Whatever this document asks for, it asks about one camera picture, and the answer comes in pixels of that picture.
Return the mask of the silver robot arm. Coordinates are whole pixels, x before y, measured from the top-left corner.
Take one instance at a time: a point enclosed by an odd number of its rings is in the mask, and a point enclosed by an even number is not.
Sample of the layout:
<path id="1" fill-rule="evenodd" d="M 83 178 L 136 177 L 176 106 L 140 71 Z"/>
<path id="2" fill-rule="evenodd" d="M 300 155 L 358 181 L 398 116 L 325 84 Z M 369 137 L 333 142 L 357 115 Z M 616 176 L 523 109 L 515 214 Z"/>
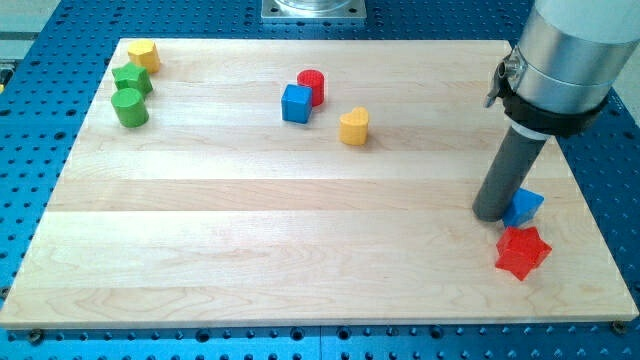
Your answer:
<path id="1" fill-rule="evenodd" d="M 570 137 L 598 118 L 638 45 L 639 0 L 537 0 L 485 105 L 502 100 L 511 135 Z"/>

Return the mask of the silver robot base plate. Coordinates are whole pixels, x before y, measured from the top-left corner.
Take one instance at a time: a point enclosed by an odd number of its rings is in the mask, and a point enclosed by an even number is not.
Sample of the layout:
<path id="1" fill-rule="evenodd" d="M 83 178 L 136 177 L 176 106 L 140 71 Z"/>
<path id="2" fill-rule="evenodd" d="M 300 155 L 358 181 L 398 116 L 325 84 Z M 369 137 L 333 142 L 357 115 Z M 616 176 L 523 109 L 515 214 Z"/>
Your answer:
<path id="1" fill-rule="evenodd" d="M 364 20 L 365 0 L 262 0 L 261 18 L 286 20 Z"/>

